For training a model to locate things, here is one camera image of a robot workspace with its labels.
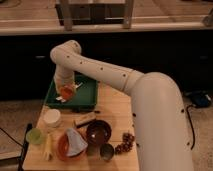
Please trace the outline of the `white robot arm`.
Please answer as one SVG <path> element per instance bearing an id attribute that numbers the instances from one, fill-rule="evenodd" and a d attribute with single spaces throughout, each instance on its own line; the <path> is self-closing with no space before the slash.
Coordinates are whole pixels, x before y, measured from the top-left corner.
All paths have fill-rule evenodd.
<path id="1" fill-rule="evenodd" d="M 194 171 L 186 112 L 175 81 L 160 72 L 142 73 L 81 52 L 74 40 L 50 51 L 55 83 L 64 85 L 80 72 L 131 97 L 139 171 Z"/>

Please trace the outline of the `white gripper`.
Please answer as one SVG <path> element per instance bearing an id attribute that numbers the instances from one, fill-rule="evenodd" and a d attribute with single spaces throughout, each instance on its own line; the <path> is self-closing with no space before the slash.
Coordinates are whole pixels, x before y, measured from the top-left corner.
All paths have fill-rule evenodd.
<path id="1" fill-rule="evenodd" d="M 59 91 L 61 87 L 66 86 L 66 85 L 74 85 L 74 77 L 68 77 L 68 78 L 62 78 L 57 75 L 54 76 L 54 82 L 56 86 L 56 90 Z M 79 83 L 75 85 L 75 88 L 78 89 L 81 87 L 83 83 Z M 66 100 L 62 96 L 56 97 L 56 100 L 61 101 L 61 102 L 66 102 Z"/>

